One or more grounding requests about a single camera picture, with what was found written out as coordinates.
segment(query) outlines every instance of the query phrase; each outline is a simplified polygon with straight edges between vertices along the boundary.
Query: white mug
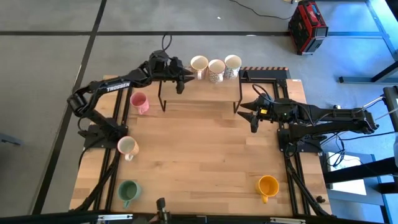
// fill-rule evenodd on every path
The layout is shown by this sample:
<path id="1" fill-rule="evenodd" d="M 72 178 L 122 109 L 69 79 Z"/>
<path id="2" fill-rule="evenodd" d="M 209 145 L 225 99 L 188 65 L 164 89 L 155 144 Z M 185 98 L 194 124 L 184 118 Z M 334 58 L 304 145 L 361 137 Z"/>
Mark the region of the white mug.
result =
<path id="1" fill-rule="evenodd" d="M 124 136 L 118 141 L 118 150 L 124 154 L 124 159 L 131 161 L 138 154 L 139 147 L 136 140 L 130 136 Z"/>
<path id="2" fill-rule="evenodd" d="M 242 66 L 242 60 L 236 55 L 229 55 L 224 60 L 226 69 L 224 72 L 224 77 L 226 79 L 234 79 L 238 77 L 239 70 Z"/>
<path id="3" fill-rule="evenodd" d="M 191 67 L 195 70 L 197 79 L 203 78 L 203 71 L 206 69 L 209 61 L 206 57 L 198 55 L 191 59 Z"/>
<path id="4" fill-rule="evenodd" d="M 222 60 L 214 59 L 209 62 L 209 80 L 212 83 L 223 81 L 225 64 Z"/>

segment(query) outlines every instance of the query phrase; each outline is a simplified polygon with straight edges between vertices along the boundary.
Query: pink mug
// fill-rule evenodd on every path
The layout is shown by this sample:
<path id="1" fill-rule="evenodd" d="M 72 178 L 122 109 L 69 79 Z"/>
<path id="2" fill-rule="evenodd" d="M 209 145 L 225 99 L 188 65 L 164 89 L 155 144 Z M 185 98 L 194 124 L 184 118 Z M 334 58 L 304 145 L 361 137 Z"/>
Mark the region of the pink mug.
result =
<path id="1" fill-rule="evenodd" d="M 136 92 L 130 97 L 130 103 L 137 108 L 139 114 L 145 113 L 149 109 L 148 98 L 144 93 Z"/>

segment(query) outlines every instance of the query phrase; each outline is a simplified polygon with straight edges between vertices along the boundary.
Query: red toolbox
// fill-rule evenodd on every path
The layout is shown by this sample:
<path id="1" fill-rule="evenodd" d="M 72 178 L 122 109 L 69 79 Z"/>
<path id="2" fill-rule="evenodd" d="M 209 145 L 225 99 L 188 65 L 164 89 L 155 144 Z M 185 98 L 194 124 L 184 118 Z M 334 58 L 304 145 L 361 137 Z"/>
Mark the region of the red toolbox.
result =
<path id="1" fill-rule="evenodd" d="M 298 55 L 312 54 L 328 35 L 328 27 L 314 1 L 300 1 L 289 21 Z"/>

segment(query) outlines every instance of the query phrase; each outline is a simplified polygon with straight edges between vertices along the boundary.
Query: patterned mug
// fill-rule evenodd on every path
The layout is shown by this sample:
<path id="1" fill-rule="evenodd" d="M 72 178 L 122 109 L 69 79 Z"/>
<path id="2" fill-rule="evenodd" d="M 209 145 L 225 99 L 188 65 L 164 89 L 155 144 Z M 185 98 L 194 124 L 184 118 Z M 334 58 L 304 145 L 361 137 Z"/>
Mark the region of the patterned mug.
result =
<path id="1" fill-rule="evenodd" d="M 236 55 L 229 55 L 224 60 L 226 69 L 224 72 L 224 77 L 226 79 L 234 79 L 238 77 L 239 70 L 242 66 L 242 60 Z"/>
<path id="2" fill-rule="evenodd" d="M 225 64 L 222 60 L 214 59 L 209 62 L 209 81 L 220 83 L 223 81 Z"/>

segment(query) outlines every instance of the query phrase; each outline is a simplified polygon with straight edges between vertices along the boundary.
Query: desk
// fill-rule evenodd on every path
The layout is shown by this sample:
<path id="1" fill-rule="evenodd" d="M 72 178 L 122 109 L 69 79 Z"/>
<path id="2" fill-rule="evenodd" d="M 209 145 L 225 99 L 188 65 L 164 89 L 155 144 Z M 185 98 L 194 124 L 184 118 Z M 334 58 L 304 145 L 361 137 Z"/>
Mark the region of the desk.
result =
<path id="1" fill-rule="evenodd" d="M 261 85 L 272 93 L 272 85 Z M 291 99 L 305 102 L 300 80 L 287 80 L 287 86 Z M 120 160 L 115 189 L 124 180 L 135 180 L 143 193 L 124 210 L 115 191 L 113 212 L 155 213 L 155 201 L 165 197 L 167 210 L 174 214 L 292 216 L 284 160 L 277 143 L 277 123 L 262 122 L 253 134 L 249 123 L 233 113 L 230 103 L 211 101 L 170 102 L 163 112 L 157 98 L 158 87 L 153 83 L 133 90 L 148 96 L 150 109 L 138 115 L 130 107 L 129 135 L 137 140 L 140 152 L 131 162 Z M 251 84 L 242 83 L 242 93 L 243 103 L 257 98 Z M 96 109 L 111 117 L 116 94 L 104 95 Z M 79 206 L 96 185 L 103 154 L 103 149 L 92 149 L 84 155 L 70 208 Z M 331 213 L 318 156 L 300 155 L 306 186 L 314 197 L 321 195 L 326 199 L 322 207 Z M 266 174 L 277 178 L 280 190 L 263 204 L 254 183 Z M 107 189 L 105 186 L 100 208 L 104 208 Z M 295 193 L 302 213 L 297 186 Z"/>

